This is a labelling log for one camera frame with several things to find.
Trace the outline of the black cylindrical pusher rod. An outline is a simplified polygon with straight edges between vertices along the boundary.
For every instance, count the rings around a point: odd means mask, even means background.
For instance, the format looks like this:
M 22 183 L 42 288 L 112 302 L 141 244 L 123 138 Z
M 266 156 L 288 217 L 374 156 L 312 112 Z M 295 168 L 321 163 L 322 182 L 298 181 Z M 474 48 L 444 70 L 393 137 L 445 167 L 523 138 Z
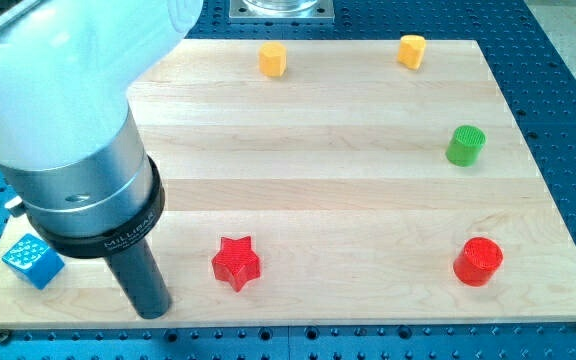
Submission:
M 169 310 L 171 296 L 145 238 L 105 261 L 141 318 L 155 319 Z

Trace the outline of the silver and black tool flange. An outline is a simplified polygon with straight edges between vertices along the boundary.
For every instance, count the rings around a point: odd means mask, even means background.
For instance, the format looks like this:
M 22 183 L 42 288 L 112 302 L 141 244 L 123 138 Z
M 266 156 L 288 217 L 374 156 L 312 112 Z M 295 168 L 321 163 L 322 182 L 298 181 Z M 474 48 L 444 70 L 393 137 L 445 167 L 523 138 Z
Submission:
M 36 232 L 70 257 L 129 248 L 156 225 L 165 204 L 132 113 L 109 136 L 83 131 L 13 145 L 0 155 L 0 170 Z

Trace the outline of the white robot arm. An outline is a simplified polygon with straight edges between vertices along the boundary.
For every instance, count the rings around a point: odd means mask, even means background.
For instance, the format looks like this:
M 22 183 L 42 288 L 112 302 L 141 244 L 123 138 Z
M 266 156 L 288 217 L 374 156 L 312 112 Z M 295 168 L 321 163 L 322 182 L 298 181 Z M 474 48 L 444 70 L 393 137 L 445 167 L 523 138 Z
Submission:
M 129 86 L 198 21 L 200 0 L 0 1 L 0 171 L 58 253 L 104 259 L 137 314 L 171 298 L 147 243 L 165 204 Z

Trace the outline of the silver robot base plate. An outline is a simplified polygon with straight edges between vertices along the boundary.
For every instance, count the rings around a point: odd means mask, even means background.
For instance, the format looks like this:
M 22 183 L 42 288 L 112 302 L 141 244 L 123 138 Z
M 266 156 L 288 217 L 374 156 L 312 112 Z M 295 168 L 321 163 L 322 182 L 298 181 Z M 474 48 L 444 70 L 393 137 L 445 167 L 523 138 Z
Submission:
M 233 23 L 333 23 L 333 0 L 230 0 Z

